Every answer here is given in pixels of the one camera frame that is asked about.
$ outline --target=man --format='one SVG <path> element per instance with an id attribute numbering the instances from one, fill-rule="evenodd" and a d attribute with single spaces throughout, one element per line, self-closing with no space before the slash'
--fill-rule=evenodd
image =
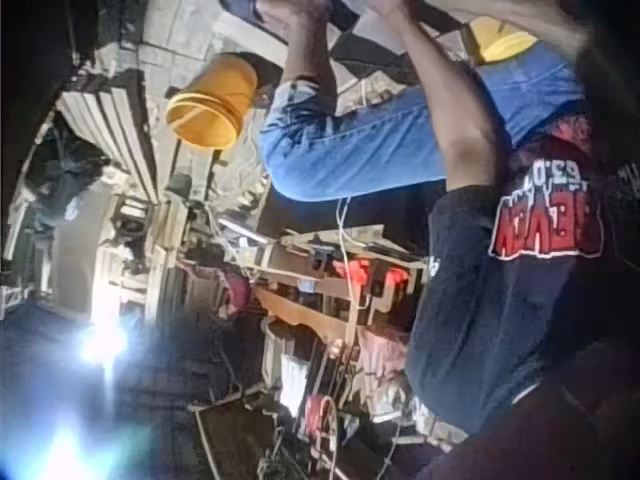
<path id="1" fill-rule="evenodd" d="M 289 24 L 289 56 L 262 132 L 276 188 L 300 200 L 324 200 L 446 177 L 447 194 L 430 217 L 432 278 L 406 366 L 416 395 L 468 433 L 498 429 L 492 441 L 507 449 L 535 437 L 514 437 L 518 419 L 532 423 L 530 412 L 518 416 L 522 408 L 513 405 L 520 402 L 535 404 L 552 426 L 582 431 L 551 420 L 552 407 L 568 402 L 591 428 L 594 405 L 606 403 L 621 385 L 633 385 L 631 377 L 622 375 L 615 388 L 600 385 L 597 402 L 588 389 L 566 385 L 592 371 L 576 366 L 590 365 L 578 352 L 603 338 L 637 334 L 637 244 L 627 249 L 618 234 L 620 211 L 637 207 L 640 196 L 617 182 L 625 166 L 613 177 L 596 168 L 606 162 L 592 155 L 589 115 L 574 74 L 540 44 L 480 69 L 479 85 L 420 28 L 410 2 L 371 0 L 404 43 L 422 89 L 335 117 L 325 4 L 298 3 L 258 4 L 264 16 Z M 600 358 L 600 350 L 590 348 L 586 358 Z M 619 366 L 629 364 L 625 358 L 596 364 L 627 372 Z M 560 381 L 552 380 L 566 362 L 573 365 L 570 373 L 565 369 Z M 548 395 L 553 382 L 559 386 Z M 568 391 L 581 393 L 576 398 Z M 542 407 L 534 401 L 540 396 Z M 503 420 L 511 427 L 507 434 L 500 430 Z M 552 426 L 545 428 L 553 437 Z M 476 454 L 467 460 L 491 463 L 496 453 L 478 455 L 472 448 Z M 493 462 L 507 464 L 498 458 Z M 504 478 L 474 468 L 465 470 L 475 471 L 472 476 L 462 476 Z M 564 464 L 560 477 L 579 470 Z"/>

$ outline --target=navy t-shirt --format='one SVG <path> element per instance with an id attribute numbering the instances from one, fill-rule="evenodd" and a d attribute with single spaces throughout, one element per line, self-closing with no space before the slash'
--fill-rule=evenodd
<path id="1" fill-rule="evenodd" d="M 640 244 L 620 244 L 621 183 L 596 175 L 589 138 L 586 117 L 555 120 L 514 152 L 500 189 L 448 192 L 431 214 L 406 370 L 467 433 L 593 341 L 637 328 Z M 626 195 L 637 206 L 640 191 Z"/>

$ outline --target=workshop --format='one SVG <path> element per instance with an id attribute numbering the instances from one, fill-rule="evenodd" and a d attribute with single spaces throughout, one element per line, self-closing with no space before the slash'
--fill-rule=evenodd
<path id="1" fill-rule="evenodd" d="M 640 478 L 629 12 L 3 7 L 0 480 Z"/>

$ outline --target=blue jeans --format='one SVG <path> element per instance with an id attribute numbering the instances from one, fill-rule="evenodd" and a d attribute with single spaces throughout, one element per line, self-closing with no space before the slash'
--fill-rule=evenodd
<path id="1" fill-rule="evenodd" d="M 584 98 L 570 66 L 538 42 L 478 74 L 512 146 L 568 102 Z M 343 116 L 297 80 L 278 87 L 260 135 L 273 185 L 300 201 L 321 201 L 445 178 L 422 88 Z"/>

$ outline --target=person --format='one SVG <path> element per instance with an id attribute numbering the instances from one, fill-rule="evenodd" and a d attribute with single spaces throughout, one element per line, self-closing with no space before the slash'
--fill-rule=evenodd
<path id="1" fill-rule="evenodd" d="M 325 2 L 259 1 L 265 18 L 289 26 L 261 150 L 273 185 L 298 200 L 446 178 L 406 372 L 435 415 L 481 435 L 596 342 L 638 338 L 637 236 L 623 232 L 633 231 L 624 212 L 640 195 L 622 174 L 638 170 L 595 156 L 580 83 L 545 44 L 470 73 L 420 28 L 409 0 L 369 3 L 402 40 L 421 87 L 335 116 Z M 567 408 L 591 411 L 588 393 L 564 393 L 556 396 Z M 501 445 L 531 446 L 517 434 Z M 490 446 L 484 453 L 491 461 Z M 515 477 L 536 478 L 442 476 Z"/>

